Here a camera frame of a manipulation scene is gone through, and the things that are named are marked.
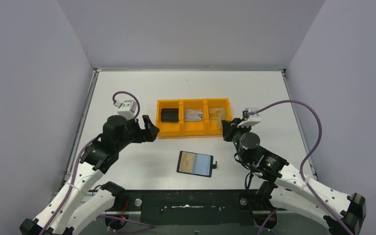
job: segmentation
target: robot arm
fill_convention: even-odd
[[[96,216],[92,217],[94,214],[110,208],[112,206],[112,198],[115,196],[112,192],[110,192],[108,198],[103,198],[100,201],[95,198],[92,202],[82,205],[79,208],[79,212],[85,210],[84,217],[75,216],[76,219],[79,219],[74,220],[73,216],[73,220],[69,222],[83,197],[107,172],[110,166],[118,160],[121,150],[130,143],[153,142],[156,139],[159,128],[153,125],[148,115],[143,115],[142,118],[145,129],[139,127],[137,119],[127,120],[120,115],[110,116],[103,125],[103,133],[89,143],[85,148],[83,156],[79,156],[78,160],[80,162],[77,164],[77,168],[70,179],[51,203],[34,220],[24,220],[20,226],[21,233],[23,235],[72,234],[72,231],[75,229],[73,226],[83,229],[82,225],[87,225],[87,222],[91,222],[91,220],[88,221],[90,218],[92,220],[96,218]],[[108,193],[105,189],[102,189],[99,199],[103,196],[101,195],[103,192],[106,193],[105,196],[107,197]],[[68,224],[72,226],[70,230],[67,228]]]
[[[67,223],[67,229],[71,230],[73,235],[80,234],[95,218],[110,209],[123,191],[124,188],[110,181],[102,185],[90,200],[74,211]]]
[[[253,117],[257,114],[249,116],[249,111],[243,112],[243,119],[222,121],[223,139],[233,142],[238,156],[236,161],[253,175],[266,180],[259,189],[258,197],[274,207],[294,211],[321,223],[329,228],[332,235],[347,235],[341,224],[309,190],[307,184],[310,183],[320,199],[340,216],[339,219],[353,234],[358,235],[365,218],[365,198],[358,193],[349,196],[338,192],[308,177],[305,182],[299,170],[286,159],[260,146],[259,136],[250,132],[251,126],[259,123],[260,119]]]

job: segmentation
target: bolt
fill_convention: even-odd
[[[142,200],[139,199],[139,198],[137,198],[137,199],[135,200],[135,206],[140,207],[141,205],[142,205]]]
[[[245,198],[241,198],[241,199],[240,199],[240,205],[242,205],[242,206],[247,205],[247,199],[245,199]]]

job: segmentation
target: table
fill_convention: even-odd
[[[234,118],[240,118],[244,108],[262,108],[289,99],[280,71],[100,71],[94,90],[89,92],[92,97],[81,135],[77,136],[76,154],[102,132],[109,116],[117,114],[112,103],[116,91],[133,93],[141,103],[141,115],[149,115],[153,123],[158,99],[228,98]],[[117,99],[129,97],[120,94]],[[261,145],[298,167],[306,150],[292,105],[278,105],[261,113],[261,117],[262,122],[252,129],[260,136]],[[212,177],[177,173],[181,150],[213,155],[218,167]],[[130,144],[97,184],[113,181],[125,189],[144,190],[243,189],[249,172],[234,161],[234,153],[233,144],[219,136]],[[309,164],[304,173],[312,175]],[[254,177],[251,188],[258,188],[261,182]]]

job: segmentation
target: yellow compartment tray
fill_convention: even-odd
[[[162,109],[179,109],[178,122],[162,122]],[[224,108],[227,112],[226,120],[232,120],[230,102],[228,99],[175,99],[158,100],[156,110],[156,126],[161,130],[159,137],[180,136],[213,136],[222,135],[223,131],[217,128],[218,120],[209,118],[210,108]],[[202,111],[201,121],[184,121],[187,109]]]

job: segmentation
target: gray wall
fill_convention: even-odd
[[[325,0],[58,0],[95,68],[284,69]]]
[[[61,183],[91,75],[57,1],[0,0],[0,235]]]
[[[376,234],[376,1],[327,0],[286,71],[295,99],[319,113],[319,180],[367,198],[363,235]],[[299,109],[307,142],[317,127]]]

